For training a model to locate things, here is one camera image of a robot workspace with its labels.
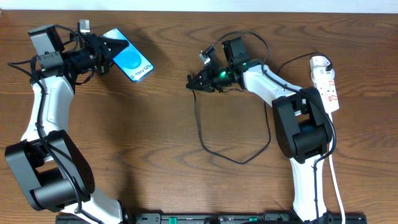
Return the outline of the blue Galaxy smartphone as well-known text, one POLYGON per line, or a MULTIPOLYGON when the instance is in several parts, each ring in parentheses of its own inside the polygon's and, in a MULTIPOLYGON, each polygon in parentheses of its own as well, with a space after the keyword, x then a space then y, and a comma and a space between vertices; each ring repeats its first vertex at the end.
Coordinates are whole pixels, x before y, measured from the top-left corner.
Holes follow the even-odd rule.
POLYGON ((113 62, 132 82, 138 82, 144 76, 154 70, 153 64, 132 44, 132 42, 117 28, 111 29, 102 37, 116 40, 126 40, 129 42, 113 62))

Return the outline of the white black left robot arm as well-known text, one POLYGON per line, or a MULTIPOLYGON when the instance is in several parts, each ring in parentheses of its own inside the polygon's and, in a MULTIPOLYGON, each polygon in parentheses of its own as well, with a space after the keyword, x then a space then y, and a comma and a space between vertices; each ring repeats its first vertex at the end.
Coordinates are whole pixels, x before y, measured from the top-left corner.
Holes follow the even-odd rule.
POLYGON ((78 76, 104 75, 129 41, 90 32, 81 20, 65 49, 59 25, 29 31, 36 54, 27 72, 34 91, 29 125, 20 142, 6 148, 5 159, 30 206, 75 215, 87 223, 131 223, 121 202, 95 186, 93 171, 68 135, 70 105, 78 76))

